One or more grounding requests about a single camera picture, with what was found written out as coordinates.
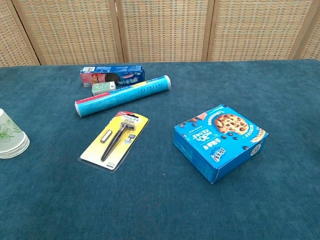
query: blue tablecloth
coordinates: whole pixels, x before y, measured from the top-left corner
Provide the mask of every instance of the blue tablecloth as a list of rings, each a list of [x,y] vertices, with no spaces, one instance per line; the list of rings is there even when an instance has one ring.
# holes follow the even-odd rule
[[[0,68],[0,108],[29,148],[0,160],[0,239],[319,239],[320,62],[145,63],[170,90],[80,118],[82,65]],[[211,185],[174,126],[226,104],[269,133]],[[114,173],[77,161],[118,111],[149,124]]]

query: yellow packaging card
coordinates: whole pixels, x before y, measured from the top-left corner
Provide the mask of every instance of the yellow packaging card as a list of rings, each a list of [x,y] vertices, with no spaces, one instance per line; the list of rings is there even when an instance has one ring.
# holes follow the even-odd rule
[[[148,118],[140,114],[128,111],[118,112],[90,146],[82,153],[80,156],[81,160],[106,168],[110,171],[115,171],[119,163],[126,157],[126,154],[146,126],[147,122]],[[125,128],[106,159],[101,160],[105,150],[113,141],[118,131],[122,129],[124,124],[130,127]],[[112,133],[107,140],[103,142],[104,136],[110,130]]]

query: plastic wrap roll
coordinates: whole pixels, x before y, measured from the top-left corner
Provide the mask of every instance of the plastic wrap roll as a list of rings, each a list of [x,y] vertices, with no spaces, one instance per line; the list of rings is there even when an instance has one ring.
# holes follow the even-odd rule
[[[170,87],[170,78],[167,75],[164,75],[148,81],[133,84],[131,86],[126,86],[115,91],[75,101],[74,105],[79,116],[83,117],[148,95],[168,90]]]

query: small box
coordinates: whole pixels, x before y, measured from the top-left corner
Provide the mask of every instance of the small box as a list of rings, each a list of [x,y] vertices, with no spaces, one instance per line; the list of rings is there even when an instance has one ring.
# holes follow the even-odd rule
[[[85,87],[104,82],[128,86],[143,82],[145,70],[141,65],[87,66],[81,69],[80,77]]]
[[[222,104],[175,126],[173,144],[213,184],[260,152],[267,136]]]
[[[110,91],[116,90],[116,84],[114,81],[94,83],[92,85],[92,94],[93,96],[104,94]]]

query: barcode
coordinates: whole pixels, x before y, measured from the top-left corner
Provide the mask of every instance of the barcode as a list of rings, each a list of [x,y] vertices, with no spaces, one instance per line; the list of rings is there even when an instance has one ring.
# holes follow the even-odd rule
[[[95,70],[94,66],[90,66],[90,67],[84,67],[82,69],[83,72],[93,72]]]

